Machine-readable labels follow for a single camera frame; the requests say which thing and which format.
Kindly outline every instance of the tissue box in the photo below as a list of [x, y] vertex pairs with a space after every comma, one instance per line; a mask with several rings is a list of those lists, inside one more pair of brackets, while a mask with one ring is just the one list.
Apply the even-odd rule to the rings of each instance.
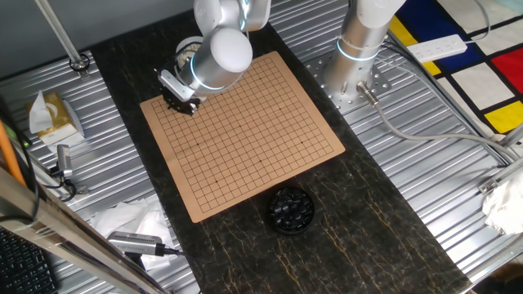
[[[72, 143], [78, 143], [83, 140], [82, 134], [78, 132], [78, 127], [71, 118], [72, 115], [76, 115], [70, 113], [73, 111], [70, 109], [70, 106], [67, 107], [68, 105], [66, 106], [64, 101], [62, 101], [55, 92], [45, 95], [43, 99], [47, 110], [49, 110], [49, 114], [51, 115], [52, 127], [43, 131], [38, 131], [38, 138], [40, 138], [45, 145], [49, 146], [51, 151], [56, 148], [53, 148], [52, 146], [56, 145], [58, 142], [61, 144], [72, 145]], [[28, 112], [30, 112], [33, 107], [33, 102], [28, 103], [25, 107]]]

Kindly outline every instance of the mounting plate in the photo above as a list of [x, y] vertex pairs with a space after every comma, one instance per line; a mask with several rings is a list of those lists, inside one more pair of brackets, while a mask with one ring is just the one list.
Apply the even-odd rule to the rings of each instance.
[[[357, 95], [351, 97], [347, 94], [342, 95], [339, 91], [333, 91], [332, 89], [325, 88], [324, 85], [324, 69], [327, 63], [332, 58], [332, 52], [324, 54], [322, 56], [316, 57], [313, 60], [309, 60], [305, 63], [307, 70], [312, 74], [318, 84], [324, 89], [330, 99], [333, 100], [334, 105], [340, 111], [340, 113], [345, 114], [349, 110], [354, 109], [362, 104], [368, 104], [367, 100], [362, 95]], [[368, 82], [370, 91], [376, 95], [379, 99], [388, 93], [392, 85], [389, 81], [383, 76], [382, 72], [373, 65], [372, 67], [372, 82]]]

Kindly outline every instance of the wooden go board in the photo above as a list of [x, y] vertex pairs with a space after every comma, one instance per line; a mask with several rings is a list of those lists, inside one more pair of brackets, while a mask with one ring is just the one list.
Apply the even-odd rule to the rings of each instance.
[[275, 51], [192, 117], [162, 96], [141, 108], [193, 222], [345, 151]]

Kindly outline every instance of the colorful rug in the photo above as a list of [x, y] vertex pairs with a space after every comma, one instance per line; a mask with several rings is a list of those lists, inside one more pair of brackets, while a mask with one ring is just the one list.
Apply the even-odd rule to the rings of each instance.
[[[481, 0], [489, 36], [460, 55], [424, 64], [487, 135], [523, 123], [523, 16], [494, 0]], [[407, 0], [391, 24], [406, 46], [452, 34], [481, 38], [486, 20], [474, 0]]]

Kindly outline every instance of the grid lines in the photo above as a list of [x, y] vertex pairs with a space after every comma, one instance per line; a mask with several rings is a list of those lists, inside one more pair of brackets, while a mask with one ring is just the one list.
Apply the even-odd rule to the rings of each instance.
[[152, 102], [201, 213], [223, 210], [336, 155], [273, 59], [253, 61], [236, 85], [209, 96], [193, 117], [168, 109], [163, 100]]

